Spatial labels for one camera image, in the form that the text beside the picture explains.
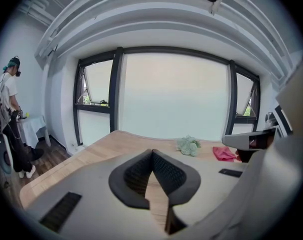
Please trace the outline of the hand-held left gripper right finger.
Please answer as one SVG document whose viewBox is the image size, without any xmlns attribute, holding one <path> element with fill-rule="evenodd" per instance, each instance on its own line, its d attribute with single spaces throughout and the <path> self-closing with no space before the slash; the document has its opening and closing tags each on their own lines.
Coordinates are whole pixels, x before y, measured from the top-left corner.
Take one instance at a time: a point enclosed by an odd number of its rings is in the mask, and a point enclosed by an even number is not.
<svg viewBox="0 0 303 240">
<path fill-rule="evenodd" d="M 157 149 L 152 150 L 152 171 L 170 207 L 189 202 L 201 185 L 201 176 L 193 167 Z"/>
</svg>

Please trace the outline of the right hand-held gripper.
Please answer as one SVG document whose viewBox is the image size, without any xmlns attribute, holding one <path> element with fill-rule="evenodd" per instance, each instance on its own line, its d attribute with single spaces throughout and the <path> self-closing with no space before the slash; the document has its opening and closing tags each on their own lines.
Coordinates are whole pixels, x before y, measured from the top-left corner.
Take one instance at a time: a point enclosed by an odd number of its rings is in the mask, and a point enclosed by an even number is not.
<svg viewBox="0 0 303 240">
<path fill-rule="evenodd" d="M 248 163 L 252 155 L 266 150 L 274 141 L 287 137 L 293 129 L 280 105 L 265 115 L 265 127 L 260 131 L 230 134 L 222 137 L 222 143 L 236 149 L 237 159 Z"/>
</svg>

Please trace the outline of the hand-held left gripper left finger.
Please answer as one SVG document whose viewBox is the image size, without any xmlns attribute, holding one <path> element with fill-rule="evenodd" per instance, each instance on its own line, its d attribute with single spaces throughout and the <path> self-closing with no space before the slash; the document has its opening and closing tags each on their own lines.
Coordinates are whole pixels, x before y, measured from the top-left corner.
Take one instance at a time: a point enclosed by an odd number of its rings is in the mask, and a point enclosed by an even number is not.
<svg viewBox="0 0 303 240">
<path fill-rule="evenodd" d="M 146 190 L 153 171 L 152 156 L 152 150 L 147 149 L 117 166 L 110 173 L 109 188 L 125 206 L 142 210 L 150 208 Z"/>
</svg>

